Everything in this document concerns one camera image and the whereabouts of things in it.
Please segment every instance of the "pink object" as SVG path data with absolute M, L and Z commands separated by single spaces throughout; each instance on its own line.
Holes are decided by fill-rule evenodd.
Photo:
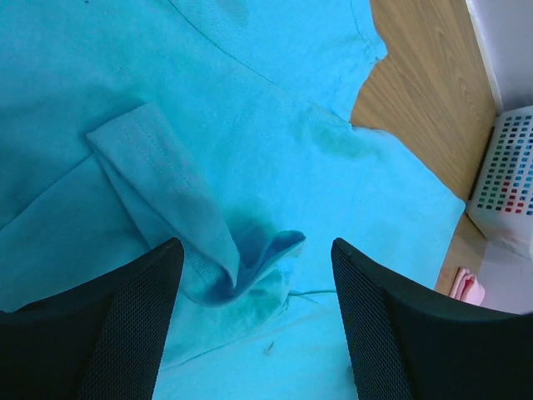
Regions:
M 466 268 L 459 268 L 456 280 L 451 287 L 450 297 L 480 306 L 485 298 L 485 288 L 477 281 L 476 275 Z

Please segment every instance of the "wooden table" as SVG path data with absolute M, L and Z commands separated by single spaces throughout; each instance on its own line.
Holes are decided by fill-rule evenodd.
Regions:
M 372 0 L 389 55 L 365 83 L 354 125 L 394 133 L 459 198 L 469 197 L 496 106 L 465 0 Z M 436 290 L 477 272 L 486 240 L 463 217 Z

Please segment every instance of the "white basket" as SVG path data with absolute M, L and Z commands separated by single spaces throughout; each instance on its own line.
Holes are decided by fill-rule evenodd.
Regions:
M 489 240 L 531 259 L 533 106 L 496 119 L 467 213 Z

